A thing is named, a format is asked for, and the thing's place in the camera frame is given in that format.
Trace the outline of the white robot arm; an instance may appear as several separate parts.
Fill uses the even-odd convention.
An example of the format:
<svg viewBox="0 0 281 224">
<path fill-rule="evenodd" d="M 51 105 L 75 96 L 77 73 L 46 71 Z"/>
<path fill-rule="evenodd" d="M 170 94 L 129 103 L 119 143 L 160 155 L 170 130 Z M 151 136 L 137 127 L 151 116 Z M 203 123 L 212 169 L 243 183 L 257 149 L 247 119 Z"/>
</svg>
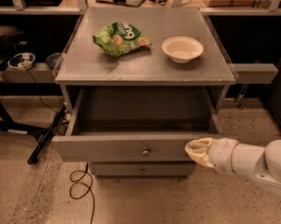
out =
<svg viewBox="0 0 281 224">
<path fill-rule="evenodd" d="M 245 176 L 281 196 L 281 140 L 259 147 L 231 138 L 203 138 L 189 141 L 185 151 L 202 166 L 226 175 Z"/>
</svg>

